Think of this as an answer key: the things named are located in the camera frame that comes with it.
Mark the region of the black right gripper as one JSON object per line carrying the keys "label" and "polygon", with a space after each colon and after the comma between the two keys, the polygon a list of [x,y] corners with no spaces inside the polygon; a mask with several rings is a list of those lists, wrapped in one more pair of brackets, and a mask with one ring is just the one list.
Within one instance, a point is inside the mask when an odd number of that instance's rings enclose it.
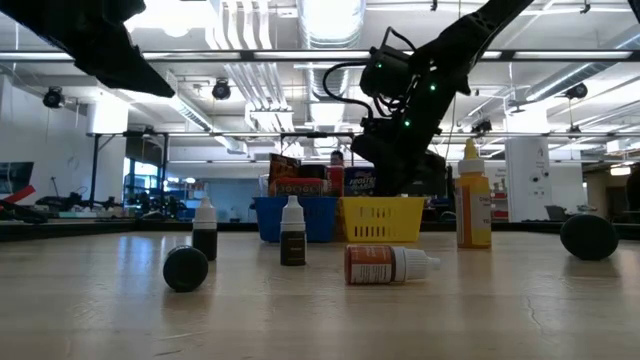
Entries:
{"label": "black right gripper", "polygon": [[395,118],[363,118],[361,127],[351,150],[376,166],[374,196],[400,194],[416,172],[445,171],[444,158],[423,148],[411,124]]}

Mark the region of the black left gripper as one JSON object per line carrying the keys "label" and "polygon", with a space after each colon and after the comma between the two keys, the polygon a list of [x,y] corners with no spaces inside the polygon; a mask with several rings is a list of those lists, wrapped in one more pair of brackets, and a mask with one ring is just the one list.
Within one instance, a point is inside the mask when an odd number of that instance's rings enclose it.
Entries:
{"label": "black left gripper", "polygon": [[72,56],[77,68],[105,86],[173,97],[125,27],[144,11],[144,0],[0,0],[1,13]]}

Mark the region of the blue Frosted Flakes cereal box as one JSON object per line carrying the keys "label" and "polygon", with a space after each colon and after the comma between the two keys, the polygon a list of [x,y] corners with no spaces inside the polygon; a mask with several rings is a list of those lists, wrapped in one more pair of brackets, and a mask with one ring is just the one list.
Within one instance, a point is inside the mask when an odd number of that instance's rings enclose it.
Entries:
{"label": "blue Frosted Flakes cereal box", "polygon": [[344,195],[371,196],[375,189],[374,167],[347,167],[344,170]]}

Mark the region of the orange-red sauce bottle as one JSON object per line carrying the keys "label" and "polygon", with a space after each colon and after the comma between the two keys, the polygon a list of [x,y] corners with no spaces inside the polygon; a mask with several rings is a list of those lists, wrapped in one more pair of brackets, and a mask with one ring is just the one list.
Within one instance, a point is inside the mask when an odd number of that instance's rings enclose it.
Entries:
{"label": "orange-red sauce bottle", "polygon": [[344,175],[343,166],[329,166],[327,168],[328,191],[332,197],[342,197],[344,195]]}

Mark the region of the orange-labelled dropper bottle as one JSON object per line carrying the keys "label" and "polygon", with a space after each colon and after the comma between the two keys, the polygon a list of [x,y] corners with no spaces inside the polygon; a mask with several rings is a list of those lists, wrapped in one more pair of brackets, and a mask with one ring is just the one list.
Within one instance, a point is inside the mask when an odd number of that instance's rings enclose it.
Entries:
{"label": "orange-labelled dropper bottle", "polygon": [[423,250],[390,245],[348,245],[344,277],[348,285],[406,283],[427,278],[441,260]]}

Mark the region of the red patterned tin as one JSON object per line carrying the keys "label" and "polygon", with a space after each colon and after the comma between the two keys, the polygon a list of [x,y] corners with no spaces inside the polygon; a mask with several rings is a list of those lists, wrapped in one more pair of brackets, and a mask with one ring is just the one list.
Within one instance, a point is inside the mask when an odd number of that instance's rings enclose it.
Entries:
{"label": "red patterned tin", "polygon": [[279,178],[275,181],[275,195],[298,197],[323,196],[327,182],[319,178]]}

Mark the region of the small dark dropper bottle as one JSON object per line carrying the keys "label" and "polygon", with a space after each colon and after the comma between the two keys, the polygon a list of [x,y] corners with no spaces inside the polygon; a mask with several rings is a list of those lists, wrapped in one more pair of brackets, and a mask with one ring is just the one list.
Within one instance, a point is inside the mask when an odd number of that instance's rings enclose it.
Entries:
{"label": "small dark dropper bottle", "polygon": [[192,229],[192,246],[201,251],[208,261],[217,258],[218,231],[216,209],[208,197],[204,197],[195,209]]}
{"label": "small dark dropper bottle", "polygon": [[280,223],[280,264],[304,266],[306,264],[306,224],[304,210],[295,195],[289,195],[282,209]]}

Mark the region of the yellow plastic basket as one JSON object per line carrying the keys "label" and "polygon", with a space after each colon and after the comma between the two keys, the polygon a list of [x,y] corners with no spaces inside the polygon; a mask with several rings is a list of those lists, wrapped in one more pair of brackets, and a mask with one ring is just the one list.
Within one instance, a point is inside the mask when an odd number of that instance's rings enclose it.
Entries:
{"label": "yellow plastic basket", "polygon": [[340,205],[346,241],[416,242],[424,204],[423,197],[343,197]]}

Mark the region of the yellow squeeze bottle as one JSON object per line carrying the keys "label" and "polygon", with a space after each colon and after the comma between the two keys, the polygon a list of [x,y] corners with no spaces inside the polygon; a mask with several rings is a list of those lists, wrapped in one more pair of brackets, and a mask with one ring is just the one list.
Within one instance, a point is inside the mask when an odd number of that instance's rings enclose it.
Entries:
{"label": "yellow squeeze bottle", "polygon": [[474,140],[465,142],[464,156],[457,164],[455,180],[457,246],[490,249],[492,246],[491,192],[485,163]]}

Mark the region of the blue plastic basket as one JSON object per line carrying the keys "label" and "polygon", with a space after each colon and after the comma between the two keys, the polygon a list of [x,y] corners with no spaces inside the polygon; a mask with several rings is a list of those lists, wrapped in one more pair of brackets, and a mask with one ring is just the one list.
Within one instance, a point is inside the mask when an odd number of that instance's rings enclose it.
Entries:
{"label": "blue plastic basket", "polygon": [[[306,235],[309,243],[328,243],[333,239],[338,199],[335,197],[301,197],[299,204],[304,211]],[[286,197],[255,197],[255,211],[260,238],[278,243],[282,209],[288,203]]]}

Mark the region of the black ball right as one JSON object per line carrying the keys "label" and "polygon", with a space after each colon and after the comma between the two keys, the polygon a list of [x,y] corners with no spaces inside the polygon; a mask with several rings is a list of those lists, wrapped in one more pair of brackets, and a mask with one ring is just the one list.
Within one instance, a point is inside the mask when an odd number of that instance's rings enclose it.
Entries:
{"label": "black ball right", "polygon": [[611,256],[619,245],[618,234],[606,219],[590,214],[569,218],[560,229],[564,248],[583,261],[600,261]]}

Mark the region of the black ball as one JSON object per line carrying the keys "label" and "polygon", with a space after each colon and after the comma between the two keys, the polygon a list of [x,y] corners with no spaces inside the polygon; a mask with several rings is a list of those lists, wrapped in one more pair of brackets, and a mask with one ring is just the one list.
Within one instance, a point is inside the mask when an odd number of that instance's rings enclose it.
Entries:
{"label": "black ball", "polygon": [[569,218],[560,229],[564,248],[583,261],[600,261],[611,256],[619,245],[618,234],[606,219],[590,214]]}
{"label": "black ball", "polygon": [[175,292],[191,292],[204,282],[208,271],[204,253],[192,246],[181,245],[167,254],[162,274],[166,284]]}

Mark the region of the black ball left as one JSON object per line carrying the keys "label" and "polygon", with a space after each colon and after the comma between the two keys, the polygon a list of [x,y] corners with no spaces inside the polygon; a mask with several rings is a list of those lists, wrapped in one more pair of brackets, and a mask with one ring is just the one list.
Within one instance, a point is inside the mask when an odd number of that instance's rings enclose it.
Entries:
{"label": "black ball left", "polygon": [[204,253],[192,246],[181,245],[167,254],[162,274],[166,284],[175,292],[191,292],[204,282],[208,271]]}

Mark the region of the dark wall monitor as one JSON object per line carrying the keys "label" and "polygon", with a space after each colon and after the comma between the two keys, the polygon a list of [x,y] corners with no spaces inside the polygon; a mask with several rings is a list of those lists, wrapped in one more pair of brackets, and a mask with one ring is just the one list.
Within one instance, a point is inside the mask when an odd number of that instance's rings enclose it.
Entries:
{"label": "dark wall monitor", "polygon": [[31,183],[33,162],[0,162],[0,195],[13,194]]}

